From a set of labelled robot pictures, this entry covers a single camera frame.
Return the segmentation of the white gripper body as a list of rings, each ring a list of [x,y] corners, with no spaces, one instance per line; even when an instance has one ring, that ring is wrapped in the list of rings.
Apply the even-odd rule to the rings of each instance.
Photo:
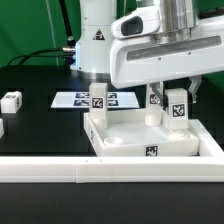
[[[157,45],[150,37],[116,40],[110,51],[116,88],[175,80],[224,70],[224,26],[199,26],[188,41]]]

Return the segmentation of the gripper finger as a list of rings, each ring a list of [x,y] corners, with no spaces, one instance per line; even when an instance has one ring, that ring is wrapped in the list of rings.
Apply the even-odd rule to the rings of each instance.
[[[158,104],[165,108],[167,106],[167,96],[164,93],[164,87],[162,82],[152,83],[151,88],[153,93],[158,99]]]
[[[192,76],[190,77],[191,84],[189,86],[189,93],[191,97],[191,102],[195,103],[197,101],[197,91],[202,83],[201,76]]]

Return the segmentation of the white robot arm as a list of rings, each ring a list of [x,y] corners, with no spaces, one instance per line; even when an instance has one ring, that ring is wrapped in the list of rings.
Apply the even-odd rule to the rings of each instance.
[[[195,94],[201,76],[224,71],[224,8],[199,11],[197,0],[136,0],[117,19],[108,6],[81,0],[82,36],[72,69],[90,79],[110,76],[116,88],[159,85],[189,78]]]

